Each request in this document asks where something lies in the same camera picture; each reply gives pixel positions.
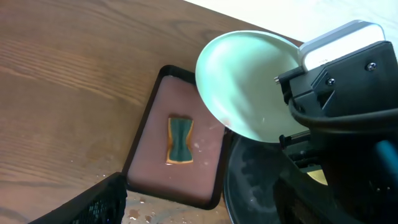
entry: white device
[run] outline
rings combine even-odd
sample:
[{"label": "white device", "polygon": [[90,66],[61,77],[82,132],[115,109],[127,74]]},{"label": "white device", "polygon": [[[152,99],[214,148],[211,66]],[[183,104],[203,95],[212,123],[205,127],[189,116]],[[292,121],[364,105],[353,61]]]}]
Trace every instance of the white device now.
[{"label": "white device", "polygon": [[298,54],[303,68],[309,71],[385,39],[379,24],[355,20],[304,43]]}]

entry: tray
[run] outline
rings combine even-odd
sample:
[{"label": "tray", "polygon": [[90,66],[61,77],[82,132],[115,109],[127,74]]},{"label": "tray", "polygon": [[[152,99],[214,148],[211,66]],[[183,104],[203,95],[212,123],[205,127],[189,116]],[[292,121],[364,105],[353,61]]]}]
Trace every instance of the tray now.
[{"label": "tray", "polygon": [[[186,71],[182,68],[178,68],[173,65],[166,65],[160,69],[158,77],[155,81],[154,88],[152,90],[152,93],[150,94],[149,101],[145,108],[144,114],[142,115],[142,119],[139,124],[136,136],[132,142],[129,154],[128,154],[126,162],[124,163],[124,166],[123,166],[122,174],[126,177],[127,177],[127,173],[129,172],[131,162],[136,153],[137,146],[141,139],[142,132],[146,125],[146,121],[148,119],[149,112],[152,108],[152,104],[155,100],[157,90],[159,89],[159,86],[160,86],[160,83],[161,83],[163,77],[166,77],[168,75],[180,78],[185,82],[196,85],[195,74],[192,72]],[[217,166],[217,171],[216,171],[216,179],[215,179],[215,184],[214,184],[214,188],[213,188],[213,194],[208,203],[206,203],[206,204],[194,203],[194,202],[190,202],[189,200],[184,200],[184,198],[175,198],[175,197],[170,197],[167,195],[161,195],[161,194],[157,194],[157,192],[151,192],[150,190],[140,189],[140,188],[130,185],[128,183],[127,183],[127,190],[132,191],[132,192],[137,192],[140,194],[150,195],[153,197],[158,197],[158,198],[178,202],[178,203],[182,203],[185,205],[193,206],[196,208],[201,208],[204,210],[214,209],[220,202],[221,193],[223,191],[223,181],[224,181],[224,174],[225,174],[225,170],[226,170],[226,166],[227,166],[228,151],[231,147],[231,139],[233,137],[233,132],[231,130],[229,130],[228,128],[225,128],[225,131],[226,131],[226,134],[224,135],[223,143],[221,146],[221,152],[220,152],[220,158],[218,161],[218,166]]]}]

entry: white plate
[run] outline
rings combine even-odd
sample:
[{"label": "white plate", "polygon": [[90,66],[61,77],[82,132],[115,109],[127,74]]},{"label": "white plate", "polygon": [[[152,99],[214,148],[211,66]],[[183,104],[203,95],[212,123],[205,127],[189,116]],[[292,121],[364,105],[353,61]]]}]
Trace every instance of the white plate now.
[{"label": "white plate", "polygon": [[298,67],[297,47],[261,31],[235,31],[212,40],[196,67],[199,94],[225,126],[247,138],[279,142],[307,130],[284,103],[274,77]]}]

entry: wooden table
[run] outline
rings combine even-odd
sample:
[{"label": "wooden table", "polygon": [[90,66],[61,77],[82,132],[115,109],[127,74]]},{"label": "wooden table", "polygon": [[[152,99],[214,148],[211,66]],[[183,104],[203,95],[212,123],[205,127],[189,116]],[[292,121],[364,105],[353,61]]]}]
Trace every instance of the wooden table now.
[{"label": "wooden table", "polygon": [[[182,0],[3,0],[0,21],[0,223],[120,171],[163,65],[194,71],[214,37],[261,30]],[[229,223],[223,202],[203,211],[131,192],[125,212],[123,223]]]}]

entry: green sponge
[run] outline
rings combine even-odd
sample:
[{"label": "green sponge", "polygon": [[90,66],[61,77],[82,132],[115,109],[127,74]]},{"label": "green sponge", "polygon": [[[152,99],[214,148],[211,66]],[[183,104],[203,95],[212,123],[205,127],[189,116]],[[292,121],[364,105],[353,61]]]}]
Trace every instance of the green sponge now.
[{"label": "green sponge", "polygon": [[192,129],[193,121],[190,119],[169,118],[166,163],[193,162],[190,148]]}]

